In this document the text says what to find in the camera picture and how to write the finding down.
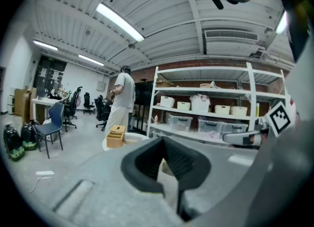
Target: white desk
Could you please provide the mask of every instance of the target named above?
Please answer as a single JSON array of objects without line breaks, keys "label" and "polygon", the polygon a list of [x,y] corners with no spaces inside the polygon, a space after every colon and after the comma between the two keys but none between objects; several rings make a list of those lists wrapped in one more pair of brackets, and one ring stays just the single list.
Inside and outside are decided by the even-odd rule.
[{"label": "white desk", "polygon": [[38,98],[32,99],[31,102],[33,103],[33,119],[36,120],[36,104],[41,104],[41,105],[51,107],[56,102],[63,101],[64,99],[65,98],[61,100],[49,99],[49,98],[42,98],[41,100],[39,100]]}]

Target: white t-shirt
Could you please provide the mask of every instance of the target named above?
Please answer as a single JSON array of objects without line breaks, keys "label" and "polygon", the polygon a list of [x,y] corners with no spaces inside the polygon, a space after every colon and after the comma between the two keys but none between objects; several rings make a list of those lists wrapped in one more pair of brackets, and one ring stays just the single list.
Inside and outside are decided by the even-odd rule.
[{"label": "white t-shirt", "polygon": [[121,94],[114,97],[113,105],[117,107],[133,107],[133,99],[135,99],[135,83],[132,77],[127,73],[121,73],[118,75],[115,86],[123,86]]}]

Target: paper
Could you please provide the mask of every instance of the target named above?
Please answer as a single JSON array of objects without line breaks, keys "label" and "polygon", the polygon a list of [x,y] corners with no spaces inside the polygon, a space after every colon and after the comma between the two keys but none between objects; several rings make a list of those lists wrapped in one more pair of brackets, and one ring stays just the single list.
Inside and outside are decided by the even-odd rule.
[{"label": "paper", "polygon": [[53,79],[53,80],[58,80],[58,77],[59,77],[59,72],[54,71],[54,72],[53,72],[53,75],[52,75],[52,79]]},{"label": "paper", "polygon": [[40,73],[40,77],[46,77],[47,68],[43,68]]}]

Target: gray floor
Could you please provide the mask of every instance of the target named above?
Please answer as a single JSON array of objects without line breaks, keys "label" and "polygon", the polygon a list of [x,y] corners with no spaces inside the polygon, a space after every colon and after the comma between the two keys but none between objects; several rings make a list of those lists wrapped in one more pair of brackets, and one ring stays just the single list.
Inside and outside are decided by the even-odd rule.
[{"label": "gray floor", "polygon": [[[58,186],[61,179],[71,170],[103,151],[102,141],[105,134],[101,128],[95,127],[96,124],[101,123],[96,119],[96,115],[77,111],[76,116],[78,119],[74,118],[72,122],[77,125],[77,129],[69,126],[66,133],[63,128],[61,135],[63,151],[59,138],[54,141],[53,145],[48,142],[50,159],[47,157],[44,141],[41,144],[41,152],[38,148],[34,151],[27,151],[18,162],[9,160],[5,154],[4,145],[2,144],[0,147],[1,155],[16,183],[20,184],[22,190],[30,192],[42,202],[46,201],[46,196],[51,189]],[[22,118],[19,116],[2,115],[0,121],[2,125],[8,121],[13,122],[13,126],[18,131],[22,126]],[[40,171],[52,171],[54,175],[37,176],[36,172]]]}]

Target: black office chair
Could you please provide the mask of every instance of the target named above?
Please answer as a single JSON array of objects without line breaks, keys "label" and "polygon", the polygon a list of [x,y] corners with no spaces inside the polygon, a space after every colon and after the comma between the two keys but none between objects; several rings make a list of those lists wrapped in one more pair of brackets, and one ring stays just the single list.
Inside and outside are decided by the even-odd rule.
[{"label": "black office chair", "polygon": [[93,110],[91,110],[91,108],[95,107],[95,106],[93,105],[93,103],[94,103],[94,102],[92,102],[92,104],[89,105],[89,93],[85,93],[85,95],[84,95],[84,107],[86,107],[87,110],[84,110],[84,111],[83,111],[83,114],[85,114],[85,112],[86,112],[86,113],[89,113],[89,114],[90,114],[90,112],[93,112],[93,114],[95,114],[95,112],[94,112]]},{"label": "black office chair", "polygon": [[64,103],[64,122],[63,125],[65,125],[65,132],[68,132],[67,129],[67,125],[71,125],[71,126],[75,126],[75,128],[77,128],[77,126],[75,124],[73,124],[70,120],[70,116],[74,117],[75,115],[75,109],[76,109],[76,100],[77,97],[80,93],[80,90],[82,89],[82,87],[78,87],[77,90],[74,92],[74,94],[71,97],[70,103],[65,102]]},{"label": "black office chair", "polygon": [[102,124],[97,124],[96,127],[103,126],[102,131],[104,131],[104,129],[107,125],[107,121],[108,121],[108,117],[110,115],[110,112],[104,112],[103,96],[99,96],[98,98],[95,99],[95,105],[97,108],[96,118],[98,121],[103,121]]}]

